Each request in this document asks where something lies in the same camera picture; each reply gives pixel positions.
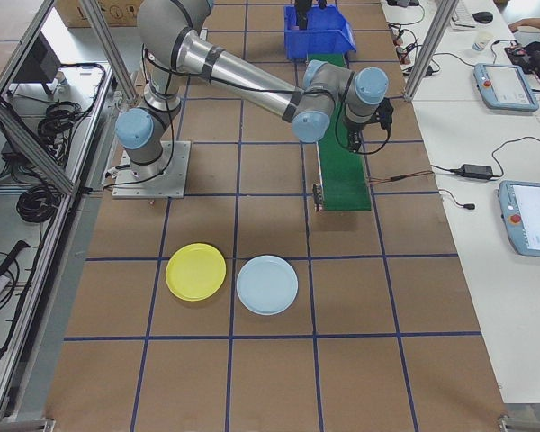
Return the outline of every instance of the green conveyor belt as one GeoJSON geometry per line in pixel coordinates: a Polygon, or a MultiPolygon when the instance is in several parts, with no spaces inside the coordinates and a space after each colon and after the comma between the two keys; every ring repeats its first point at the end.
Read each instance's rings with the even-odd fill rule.
{"type": "MultiPolygon", "coordinates": [[[[327,61],[344,68],[346,62],[342,55],[312,54],[309,60],[327,61]]],[[[330,212],[352,212],[371,210],[370,194],[366,185],[362,156],[355,155],[341,148],[336,137],[336,125],[339,139],[344,145],[347,140],[347,128],[338,118],[340,106],[332,114],[330,126],[324,138],[318,143],[321,191],[321,209],[330,212]]]]}

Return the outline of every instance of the light blue plate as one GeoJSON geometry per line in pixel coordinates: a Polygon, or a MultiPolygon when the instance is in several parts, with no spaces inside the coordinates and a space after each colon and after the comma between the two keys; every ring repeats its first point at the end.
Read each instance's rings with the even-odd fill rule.
{"type": "Polygon", "coordinates": [[[288,309],[298,293],[294,269],[278,256],[262,255],[248,261],[237,280],[238,297],[259,315],[275,315],[288,309]]]}

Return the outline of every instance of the white table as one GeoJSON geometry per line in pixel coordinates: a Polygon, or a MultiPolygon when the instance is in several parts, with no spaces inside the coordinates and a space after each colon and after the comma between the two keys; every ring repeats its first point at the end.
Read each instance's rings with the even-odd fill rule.
{"type": "MultiPolygon", "coordinates": [[[[494,40],[512,37],[491,0],[465,0],[471,12],[490,11],[491,24],[481,26],[494,40]]],[[[421,0],[424,22],[408,26],[423,41],[436,6],[421,0]]],[[[407,23],[421,16],[419,8],[385,5],[388,21],[407,23]]],[[[483,53],[470,49],[475,33],[447,29],[438,52],[452,52],[467,62],[490,63],[490,46],[483,53]]],[[[412,41],[405,36],[406,42],[412,41]]],[[[495,46],[500,64],[509,61],[505,44],[495,46]]],[[[430,161],[441,167],[463,163],[489,165],[499,174],[491,152],[506,140],[526,135],[540,139],[540,109],[534,113],[497,112],[482,102],[473,69],[456,58],[439,56],[438,75],[425,78],[415,95],[414,109],[430,161]]],[[[540,88],[536,81],[531,84],[540,88]]],[[[504,179],[540,182],[540,143],[524,140],[497,153],[504,179]]],[[[453,175],[436,175],[438,186],[475,211],[461,210],[445,195],[444,206],[462,261],[474,308],[490,360],[506,403],[540,403],[540,258],[514,252],[500,220],[496,191],[499,182],[478,182],[453,175]]]]}

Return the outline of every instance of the cup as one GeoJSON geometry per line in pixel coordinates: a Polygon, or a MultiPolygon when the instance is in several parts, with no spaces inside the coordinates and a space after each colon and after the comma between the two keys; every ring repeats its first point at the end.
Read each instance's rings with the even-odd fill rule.
{"type": "Polygon", "coordinates": [[[488,42],[490,42],[493,37],[494,35],[489,31],[478,31],[476,33],[476,39],[474,39],[472,49],[479,52],[484,51],[486,45],[488,45],[488,42]]]}

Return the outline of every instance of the yellow plate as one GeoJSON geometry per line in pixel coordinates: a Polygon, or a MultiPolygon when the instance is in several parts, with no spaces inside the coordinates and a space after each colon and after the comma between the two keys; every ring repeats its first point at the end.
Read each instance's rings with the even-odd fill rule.
{"type": "Polygon", "coordinates": [[[173,295],[189,302],[204,300],[218,291],[226,277],[224,256],[204,243],[184,246],[166,267],[166,283],[173,295]]]}

